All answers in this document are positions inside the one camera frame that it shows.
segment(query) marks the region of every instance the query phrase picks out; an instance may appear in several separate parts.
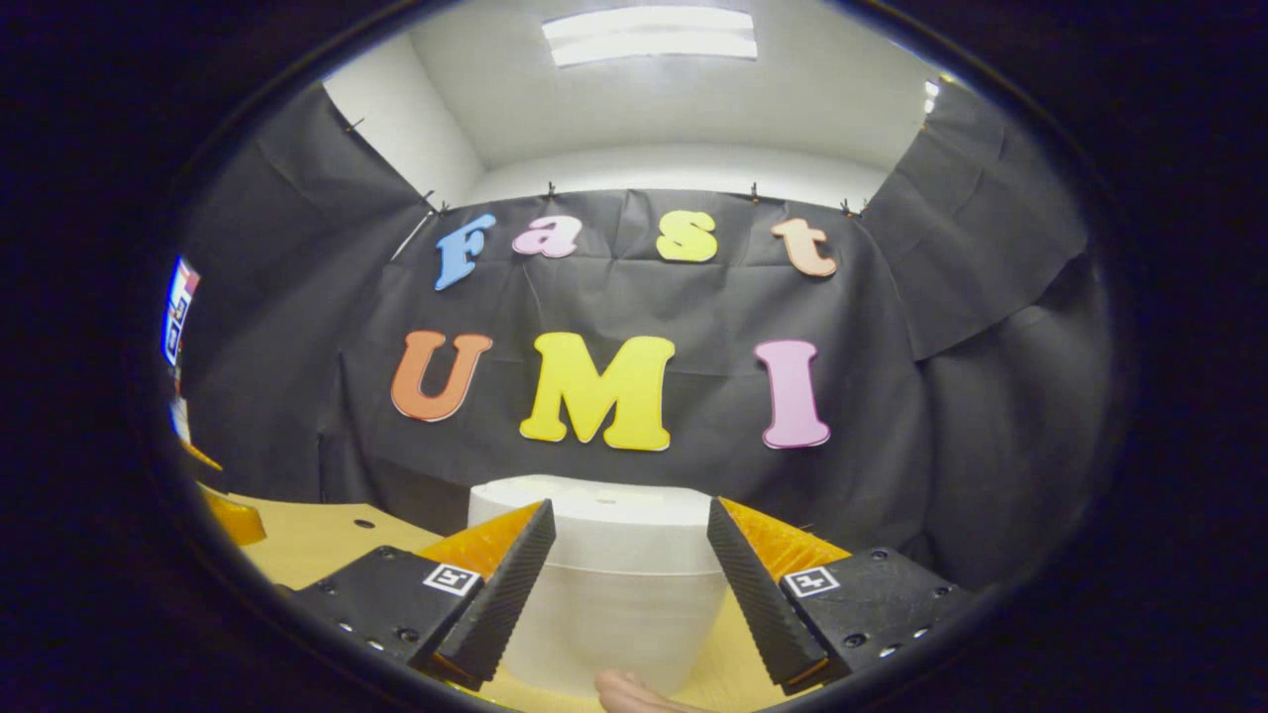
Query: white wall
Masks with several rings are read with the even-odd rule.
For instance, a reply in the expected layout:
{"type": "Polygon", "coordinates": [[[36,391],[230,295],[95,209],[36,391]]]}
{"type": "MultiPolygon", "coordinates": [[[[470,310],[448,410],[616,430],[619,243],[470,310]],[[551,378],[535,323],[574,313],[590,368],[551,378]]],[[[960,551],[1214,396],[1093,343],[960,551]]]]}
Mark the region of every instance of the white wall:
{"type": "Polygon", "coordinates": [[[889,175],[869,166],[752,146],[671,143],[620,146],[564,154],[488,171],[467,195],[467,204],[597,189],[692,189],[757,193],[855,211],[889,175]]]}
{"type": "Polygon", "coordinates": [[[467,203],[484,173],[470,140],[427,79],[408,34],[370,49],[323,84],[349,123],[431,204],[467,203]]]}

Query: orange letter u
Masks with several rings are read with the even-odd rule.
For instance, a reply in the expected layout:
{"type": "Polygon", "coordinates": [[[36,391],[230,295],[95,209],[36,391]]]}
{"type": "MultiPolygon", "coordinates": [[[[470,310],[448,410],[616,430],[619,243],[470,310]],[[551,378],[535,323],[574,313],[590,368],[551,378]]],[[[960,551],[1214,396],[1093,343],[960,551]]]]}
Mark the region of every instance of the orange letter u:
{"type": "Polygon", "coordinates": [[[453,416],[467,398],[467,388],[476,373],[479,355],[493,346],[493,340],[479,334],[463,334],[454,337],[458,358],[449,372],[449,383],[440,396],[422,393],[422,374],[427,372],[431,354],[445,343],[445,335],[434,331],[415,331],[404,337],[404,356],[392,379],[392,403],[411,419],[420,421],[443,421],[453,416]]]}

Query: human hand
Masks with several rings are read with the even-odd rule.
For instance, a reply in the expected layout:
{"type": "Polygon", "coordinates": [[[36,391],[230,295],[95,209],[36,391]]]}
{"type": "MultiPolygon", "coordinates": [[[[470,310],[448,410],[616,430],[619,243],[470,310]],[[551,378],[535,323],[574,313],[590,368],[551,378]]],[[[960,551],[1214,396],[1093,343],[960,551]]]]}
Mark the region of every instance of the human hand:
{"type": "Polygon", "coordinates": [[[634,674],[607,670],[595,676],[598,704],[607,713],[710,713],[670,700],[647,688],[634,674]]]}

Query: orange object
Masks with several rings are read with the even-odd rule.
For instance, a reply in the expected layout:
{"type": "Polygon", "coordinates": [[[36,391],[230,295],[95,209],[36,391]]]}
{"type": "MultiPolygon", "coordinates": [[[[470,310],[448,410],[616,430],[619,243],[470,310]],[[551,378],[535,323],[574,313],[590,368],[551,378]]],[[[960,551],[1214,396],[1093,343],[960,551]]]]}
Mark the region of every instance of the orange object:
{"type": "Polygon", "coordinates": [[[212,515],[219,520],[233,544],[246,547],[265,538],[264,520],[260,519],[259,510],[227,500],[212,492],[207,486],[203,486],[203,495],[207,497],[207,506],[210,507],[212,515]]]}
{"type": "Polygon", "coordinates": [[[819,255],[817,242],[828,240],[822,230],[812,228],[805,218],[792,218],[771,228],[771,232],[784,239],[792,266],[808,275],[825,278],[837,271],[837,261],[819,255]]]}
{"type": "Polygon", "coordinates": [[[434,331],[415,331],[404,337],[404,356],[392,379],[392,403],[411,419],[443,421],[453,416],[467,398],[479,355],[493,346],[492,339],[479,334],[460,334],[454,337],[458,356],[449,372],[449,383],[440,396],[425,396],[422,376],[427,372],[431,355],[444,343],[445,335],[434,331]]]}
{"type": "Polygon", "coordinates": [[[467,528],[420,551],[418,557],[478,572],[484,581],[488,581],[515,543],[515,538],[520,537],[524,525],[540,506],[540,501],[525,505],[474,528],[467,528]]]}
{"type": "Polygon", "coordinates": [[[203,463],[205,463],[205,464],[208,464],[208,466],[210,466],[210,467],[216,468],[217,471],[223,471],[223,469],[224,469],[224,468],[222,468],[222,467],[221,467],[221,464],[219,464],[219,463],[217,463],[216,461],[212,461],[210,458],[208,458],[205,453],[203,453],[202,450],[199,450],[199,449],[194,448],[194,444],[193,444],[193,443],[189,443],[189,442],[185,442],[185,440],[181,440],[181,442],[180,442],[180,445],[181,445],[181,448],[184,448],[184,449],[185,449],[185,452],[186,452],[186,453],[189,453],[189,454],[190,454],[190,455],[193,455],[194,458],[198,458],[198,459],[199,459],[199,461],[202,461],[203,463]]]}
{"type": "Polygon", "coordinates": [[[808,532],[763,515],[752,507],[719,497],[730,519],[739,527],[744,539],[752,546],[762,566],[776,582],[792,572],[819,567],[837,559],[850,557],[850,553],[831,542],[819,539],[808,532]]]}

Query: yellow letter m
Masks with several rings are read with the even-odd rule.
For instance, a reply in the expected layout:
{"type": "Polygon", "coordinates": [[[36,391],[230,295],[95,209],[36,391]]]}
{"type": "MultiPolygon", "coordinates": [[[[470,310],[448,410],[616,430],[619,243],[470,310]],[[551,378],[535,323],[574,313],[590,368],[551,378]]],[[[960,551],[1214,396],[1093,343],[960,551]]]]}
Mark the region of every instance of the yellow letter m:
{"type": "Polygon", "coordinates": [[[547,332],[533,345],[541,353],[541,377],[533,415],[520,422],[520,434],[535,440],[559,442],[568,428],[559,420],[559,402],[577,439],[590,443],[607,412],[616,405],[612,425],[604,440],[628,450],[664,450],[670,431],[661,428],[661,387],[664,364],[673,356],[673,343],[658,336],[635,336],[598,376],[581,335],[547,332]]]}

